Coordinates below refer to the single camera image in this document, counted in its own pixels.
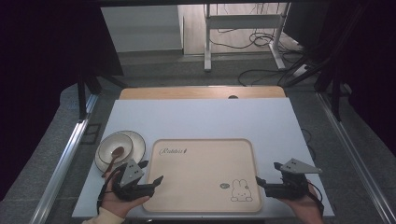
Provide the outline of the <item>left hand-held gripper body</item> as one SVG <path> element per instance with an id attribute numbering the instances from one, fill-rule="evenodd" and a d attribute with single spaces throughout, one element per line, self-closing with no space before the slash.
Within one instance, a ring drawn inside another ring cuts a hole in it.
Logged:
<path id="1" fill-rule="evenodd" d="M 131 202 L 145 196 L 152 197 L 155 192 L 147 184 L 138 184 L 144 173 L 134 159 L 116 168 L 113 174 L 112 191 L 120 200 Z"/>

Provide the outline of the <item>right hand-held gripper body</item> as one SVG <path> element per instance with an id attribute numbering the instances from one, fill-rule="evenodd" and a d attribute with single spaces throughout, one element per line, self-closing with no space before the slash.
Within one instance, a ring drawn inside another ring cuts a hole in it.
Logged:
<path id="1" fill-rule="evenodd" d="M 264 189 L 267 197 L 278 199 L 297 200 L 304 197 L 309 191 L 307 174 L 321 174 L 322 170 L 315 166 L 296 159 L 282 163 L 281 184 L 268 184 Z"/>

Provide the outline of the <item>person's right hand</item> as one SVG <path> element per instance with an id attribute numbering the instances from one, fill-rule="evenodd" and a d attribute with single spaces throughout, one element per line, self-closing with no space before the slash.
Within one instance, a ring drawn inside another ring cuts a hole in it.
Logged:
<path id="1" fill-rule="evenodd" d="M 290 207 L 294 215 L 304 224 L 324 224 L 322 215 L 319 212 L 317 204 L 308 196 L 295 201 L 280 199 Z"/>

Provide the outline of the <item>person's left hand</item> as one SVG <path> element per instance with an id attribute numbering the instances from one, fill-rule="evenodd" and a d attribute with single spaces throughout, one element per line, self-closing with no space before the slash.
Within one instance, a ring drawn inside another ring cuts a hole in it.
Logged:
<path id="1" fill-rule="evenodd" d="M 126 218 L 132 209 L 149 200 L 149 196 L 141 197 L 131 202 L 120 200 L 112 191 L 113 178 L 110 177 L 110 173 L 106 173 L 105 183 L 106 190 L 102 200 L 102 207 L 118 217 Z"/>

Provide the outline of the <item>white round plate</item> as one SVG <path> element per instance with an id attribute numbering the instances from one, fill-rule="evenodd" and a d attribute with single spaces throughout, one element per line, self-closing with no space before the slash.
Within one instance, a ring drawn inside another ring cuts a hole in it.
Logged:
<path id="1" fill-rule="evenodd" d="M 130 159 L 134 159 L 135 162 L 141 162 L 141 160 L 143 159 L 145 152 L 146 152 L 146 144 L 145 144 L 143 137 L 140 134 L 133 132 L 133 131 L 119 131 L 116 133 L 123 133 L 123 134 L 126 134 L 127 136 L 129 136 L 133 142 L 133 150 L 125 160 L 120 161 L 120 162 L 114 162 L 113 167 L 116 168 L 116 167 L 122 165 L 123 163 L 128 162 Z M 108 164 L 107 165 L 97 164 L 96 163 L 96 152 L 95 152 L 95 158 L 94 158 L 96 167 L 101 172 L 104 172 L 106 170 Z"/>

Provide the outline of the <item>brown wooden spoon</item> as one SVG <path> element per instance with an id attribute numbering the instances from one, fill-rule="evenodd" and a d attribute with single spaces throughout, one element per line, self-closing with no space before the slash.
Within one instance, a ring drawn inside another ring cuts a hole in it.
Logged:
<path id="1" fill-rule="evenodd" d="M 112 151 L 110 164 L 107 166 L 106 170 L 102 174 L 102 177 L 105 177 L 106 174 L 112 170 L 115 160 L 119 158 L 123 154 L 123 152 L 124 152 L 124 147 L 117 147 Z"/>

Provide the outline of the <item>white bowl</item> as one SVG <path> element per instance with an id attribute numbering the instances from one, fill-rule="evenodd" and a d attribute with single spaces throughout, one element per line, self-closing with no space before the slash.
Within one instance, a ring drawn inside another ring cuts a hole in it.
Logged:
<path id="1" fill-rule="evenodd" d="M 132 152 L 132 139 L 123 133 L 114 133 L 106 137 L 97 148 L 96 163 L 109 164 L 112 160 L 111 154 L 117 147 L 124 148 L 124 152 L 115 160 L 115 162 L 120 162 L 125 160 Z"/>

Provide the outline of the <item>beige tray with rabbit print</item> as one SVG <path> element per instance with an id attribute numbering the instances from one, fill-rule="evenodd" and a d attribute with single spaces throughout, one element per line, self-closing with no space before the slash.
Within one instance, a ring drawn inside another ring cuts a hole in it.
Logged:
<path id="1" fill-rule="evenodd" d="M 262 209 L 247 139 L 162 139 L 153 145 L 147 181 L 163 179 L 149 212 L 255 213 Z"/>

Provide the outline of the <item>person's cream sleeve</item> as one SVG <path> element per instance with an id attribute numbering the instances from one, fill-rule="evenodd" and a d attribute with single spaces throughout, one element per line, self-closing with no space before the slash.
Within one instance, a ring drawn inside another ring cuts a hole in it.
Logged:
<path id="1" fill-rule="evenodd" d="M 99 208 L 99 214 L 88 220 L 84 220 L 81 224 L 122 224 L 124 218 L 118 217 L 105 208 Z"/>

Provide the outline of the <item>black floor grate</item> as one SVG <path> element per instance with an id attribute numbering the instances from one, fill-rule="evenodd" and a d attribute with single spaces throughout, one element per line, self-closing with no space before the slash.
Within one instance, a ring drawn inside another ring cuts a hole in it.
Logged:
<path id="1" fill-rule="evenodd" d="M 100 123 L 89 124 L 83 134 L 82 145 L 94 145 L 101 130 Z"/>

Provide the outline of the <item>light wooden desk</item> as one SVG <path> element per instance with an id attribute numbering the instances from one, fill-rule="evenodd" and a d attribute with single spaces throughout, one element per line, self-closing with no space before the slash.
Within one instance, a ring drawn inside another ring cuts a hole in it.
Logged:
<path id="1" fill-rule="evenodd" d="M 278 86 L 198 86 L 128 88 L 120 93 L 120 100 L 163 100 L 163 99 L 251 99 L 285 98 L 286 93 Z"/>

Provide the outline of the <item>aluminium rail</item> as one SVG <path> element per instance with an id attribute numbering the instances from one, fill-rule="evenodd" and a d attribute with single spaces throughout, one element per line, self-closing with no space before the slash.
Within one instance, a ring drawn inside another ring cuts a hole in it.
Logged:
<path id="1" fill-rule="evenodd" d="M 396 224 L 396 213 L 391 209 L 388 199 L 365 165 L 343 122 L 333 114 L 331 102 L 324 93 L 316 93 L 316 96 L 383 223 Z"/>
<path id="2" fill-rule="evenodd" d="M 92 111 L 96 105 L 98 98 L 99 96 L 97 94 L 91 94 L 88 98 L 87 103 L 84 105 L 86 107 L 87 115 L 84 119 L 80 119 L 75 125 L 75 128 L 71 133 L 71 136 L 69 137 L 68 142 L 61 155 L 61 158 L 59 159 L 49 180 L 49 183 L 46 186 L 44 193 L 29 221 L 29 224 L 45 224 L 50 214 L 50 210 L 54 205 L 55 199 L 64 182 L 67 171 L 77 152 L 81 138 L 85 132 L 85 129 L 88 126 Z"/>

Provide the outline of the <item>black metal frame leg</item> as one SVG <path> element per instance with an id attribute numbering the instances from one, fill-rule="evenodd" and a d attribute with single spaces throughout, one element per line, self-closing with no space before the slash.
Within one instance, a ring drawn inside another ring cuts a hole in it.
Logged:
<path id="1" fill-rule="evenodd" d="M 86 106 L 86 92 L 85 88 L 88 88 L 92 94 L 99 94 L 102 87 L 95 75 L 92 74 L 79 74 L 78 75 L 78 121 L 82 122 L 87 118 L 87 106 Z"/>
<path id="2" fill-rule="evenodd" d="M 334 63 L 327 63 L 323 66 L 314 88 L 316 91 L 326 91 L 329 86 L 332 86 L 331 111 L 335 118 L 340 121 L 339 101 L 341 96 L 341 78 Z"/>

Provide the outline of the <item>white metal stand frame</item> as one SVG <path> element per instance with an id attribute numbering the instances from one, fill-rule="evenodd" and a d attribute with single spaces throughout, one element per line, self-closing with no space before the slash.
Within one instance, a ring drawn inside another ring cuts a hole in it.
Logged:
<path id="1" fill-rule="evenodd" d="M 285 70 L 286 66 L 281 59 L 278 44 L 285 21 L 288 16 L 290 2 L 288 2 L 280 14 L 261 15 L 210 15 L 210 5 L 205 5 L 205 50 L 204 70 L 211 71 L 211 42 L 210 31 L 215 29 L 274 29 L 274 39 L 269 43 L 269 49 L 279 70 Z"/>

